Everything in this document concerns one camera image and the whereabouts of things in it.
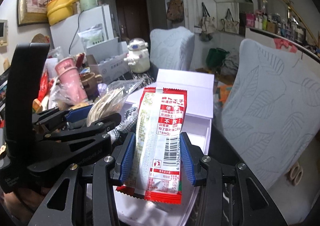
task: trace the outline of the hanging bag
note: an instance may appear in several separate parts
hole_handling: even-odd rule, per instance
[[[184,8],[182,0],[170,0],[168,2],[167,19],[174,23],[184,20]]]
[[[217,29],[214,25],[214,17],[210,17],[207,8],[202,2],[202,32],[205,34],[211,34],[215,32]]]
[[[230,9],[227,10],[226,17],[221,19],[221,22],[223,24],[222,31],[235,34],[239,33],[239,22],[233,20]]]

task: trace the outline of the chair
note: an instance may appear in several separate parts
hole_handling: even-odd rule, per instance
[[[195,35],[184,27],[154,29],[150,33],[150,61],[159,69],[188,71],[195,48]]]

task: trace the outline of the power cord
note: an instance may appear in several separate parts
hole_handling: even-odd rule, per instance
[[[70,44],[70,47],[69,47],[69,54],[70,54],[70,51],[71,51],[71,46],[72,46],[72,44],[73,44],[73,41],[75,40],[76,35],[77,35],[77,33],[78,33],[78,31],[79,31],[79,28],[80,28],[80,16],[81,16],[82,12],[80,12],[80,14],[79,14],[79,16],[78,16],[78,28],[77,28],[76,33],[75,33],[75,35],[73,36],[73,39],[72,39],[72,41],[71,41],[71,44]]]

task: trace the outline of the door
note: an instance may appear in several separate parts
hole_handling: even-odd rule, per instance
[[[150,44],[147,0],[116,0],[122,41],[142,38]]]

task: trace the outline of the brown bag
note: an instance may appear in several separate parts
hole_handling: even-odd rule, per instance
[[[182,0],[170,0],[168,3],[167,19],[175,23],[184,20],[184,8]]]

